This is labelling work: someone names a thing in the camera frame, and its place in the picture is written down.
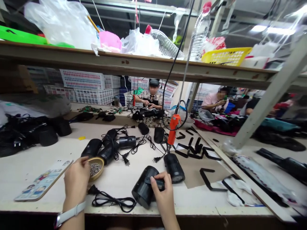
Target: smartwatch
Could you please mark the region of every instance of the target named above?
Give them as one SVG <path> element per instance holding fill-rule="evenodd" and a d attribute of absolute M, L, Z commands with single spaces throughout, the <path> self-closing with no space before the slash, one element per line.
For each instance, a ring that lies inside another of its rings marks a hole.
<path fill-rule="evenodd" d="M 77 216 L 80 212 L 82 212 L 85 209 L 85 201 L 81 204 L 78 204 L 74 208 L 66 211 L 66 212 L 60 212 L 55 219 L 55 222 L 53 224 L 54 229 L 58 229 L 61 227 L 61 225 L 69 220 L 70 218 Z"/>

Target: cardboard sheet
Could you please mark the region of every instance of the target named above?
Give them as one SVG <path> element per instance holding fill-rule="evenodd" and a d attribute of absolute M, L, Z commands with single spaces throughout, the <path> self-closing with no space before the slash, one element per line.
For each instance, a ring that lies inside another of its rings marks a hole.
<path fill-rule="evenodd" d="M 215 172 L 206 172 L 206 176 L 210 183 L 223 180 L 229 176 L 230 173 L 216 160 L 208 159 L 204 156 L 203 159 L 184 158 L 176 154 L 179 163 L 185 173 L 185 185 L 187 188 L 194 188 L 197 186 L 205 185 L 199 170 L 201 168 L 213 169 Z"/>

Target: worker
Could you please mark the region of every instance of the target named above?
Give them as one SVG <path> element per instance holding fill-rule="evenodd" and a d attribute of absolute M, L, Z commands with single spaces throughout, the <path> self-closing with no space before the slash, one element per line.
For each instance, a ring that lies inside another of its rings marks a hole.
<path fill-rule="evenodd" d="M 226 109 L 228 100 L 224 100 L 225 96 L 229 94 L 229 89 L 223 87 L 218 89 L 217 93 L 209 93 L 202 103 L 202 109 L 209 110 L 210 112 L 217 112 L 222 108 Z"/>
<path fill-rule="evenodd" d="M 247 103 L 248 99 L 249 99 L 248 95 L 245 95 L 244 97 L 239 98 L 236 102 L 236 108 L 242 109 L 245 106 L 245 104 Z"/>
<path fill-rule="evenodd" d="M 76 207 L 85 201 L 87 186 L 90 178 L 90 164 L 88 157 L 77 159 L 65 172 L 65 201 L 63 204 L 63 213 Z M 162 172 L 155 176 L 156 179 L 164 180 L 165 190 L 160 192 L 158 185 L 153 177 L 150 183 L 156 198 L 157 207 L 160 212 L 165 230 L 180 230 L 174 207 L 174 195 L 172 180 L 167 172 Z M 109 230 L 132 230 L 132 227 L 122 226 L 122 221 L 115 222 L 117 226 L 110 226 Z M 65 221 L 60 230 L 84 230 L 84 210 L 77 216 Z"/>
<path fill-rule="evenodd" d="M 159 79 L 149 79 L 149 92 L 143 91 L 135 96 L 136 102 L 143 103 L 148 109 L 162 109 L 163 95 L 159 93 Z"/>
<path fill-rule="evenodd" d="M 250 115 L 254 111 L 254 108 L 256 107 L 260 99 L 262 98 L 262 95 L 263 92 L 261 90 L 257 91 L 254 94 L 253 98 L 249 102 L 247 102 L 245 106 L 241 109 L 240 116 Z M 278 109 L 272 109 L 268 114 L 268 117 L 274 117 L 276 111 L 278 111 Z"/>

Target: green plastic item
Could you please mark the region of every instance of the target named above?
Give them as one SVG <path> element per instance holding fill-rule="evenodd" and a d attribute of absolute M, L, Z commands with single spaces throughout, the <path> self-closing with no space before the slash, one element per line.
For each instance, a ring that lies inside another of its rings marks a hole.
<path fill-rule="evenodd" d="M 0 26 L 0 38 L 6 41 L 10 41 L 10 42 L 55 46 L 52 44 L 48 44 L 47 39 L 44 37 L 30 34 L 27 32 L 23 32 L 20 30 L 12 29 L 9 27 L 4 27 L 4 26 Z M 64 42 L 61 42 L 57 44 L 56 46 L 74 48 L 73 45 L 70 45 Z"/>
<path fill-rule="evenodd" d="M 140 95 L 143 91 L 144 90 L 141 87 L 139 87 L 138 90 L 135 90 L 133 94 Z"/>

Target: yellow basket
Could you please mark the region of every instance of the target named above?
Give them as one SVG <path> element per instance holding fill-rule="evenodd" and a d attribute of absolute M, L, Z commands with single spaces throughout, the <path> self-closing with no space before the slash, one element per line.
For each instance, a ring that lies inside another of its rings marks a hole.
<path fill-rule="evenodd" d="M 222 64 L 240 66 L 245 56 L 251 51 L 252 47 L 230 48 L 223 50 L 213 50 L 205 53 L 201 61 L 210 64 Z"/>

